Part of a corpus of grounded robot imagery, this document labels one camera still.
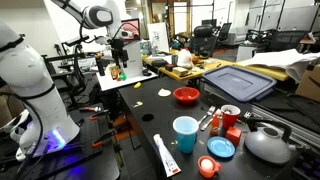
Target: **toothpaste tube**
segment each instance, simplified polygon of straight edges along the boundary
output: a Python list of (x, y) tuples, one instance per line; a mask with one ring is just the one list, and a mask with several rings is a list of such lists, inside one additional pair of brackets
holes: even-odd
[(166, 148), (166, 146), (163, 144), (163, 141), (159, 134), (156, 134), (153, 136), (153, 140), (158, 146), (162, 164), (164, 166), (164, 169), (166, 170), (167, 177), (170, 177), (174, 174), (177, 174), (181, 171), (181, 169), (178, 167), (176, 161), (171, 156), (170, 152)]

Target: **red bowl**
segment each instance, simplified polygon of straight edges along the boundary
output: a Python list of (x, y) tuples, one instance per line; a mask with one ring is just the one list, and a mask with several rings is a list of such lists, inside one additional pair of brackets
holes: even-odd
[(191, 103), (200, 96), (200, 92), (195, 88), (182, 87), (176, 89), (173, 96), (181, 103)]

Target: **gray plastic container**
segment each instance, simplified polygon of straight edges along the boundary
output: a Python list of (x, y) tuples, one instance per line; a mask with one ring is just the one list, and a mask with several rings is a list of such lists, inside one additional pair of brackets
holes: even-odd
[(202, 74), (204, 82), (221, 88), (240, 102), (261, 99), (272, 91), (276, 80), (247, 69), (224, 66)]

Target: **blue plastic cup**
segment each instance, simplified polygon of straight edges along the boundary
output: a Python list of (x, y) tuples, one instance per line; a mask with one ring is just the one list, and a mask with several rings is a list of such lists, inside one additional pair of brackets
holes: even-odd
[(182, 153), (191, 153), (199, 129), (197, 120), (189, 116), (178, 117), (173, 121), (173, 129), (176, 131), (178, 149)]

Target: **gray kettle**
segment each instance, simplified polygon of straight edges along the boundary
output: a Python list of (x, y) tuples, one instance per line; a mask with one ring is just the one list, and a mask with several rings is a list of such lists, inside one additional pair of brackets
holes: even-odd
[[(257, 127), (257, 122), (272, 124), (284, 130), (283, 135), (269, 127)], [(291, 150), (288, 146), (288, 140), (291, 134), (291, 128), (283, 123), (248, 119), (247, 124), (251, 132), (245, 138), (245, 145), (251, 153), (258, 158), (275, 165), (284, 165), (291, 158)]]

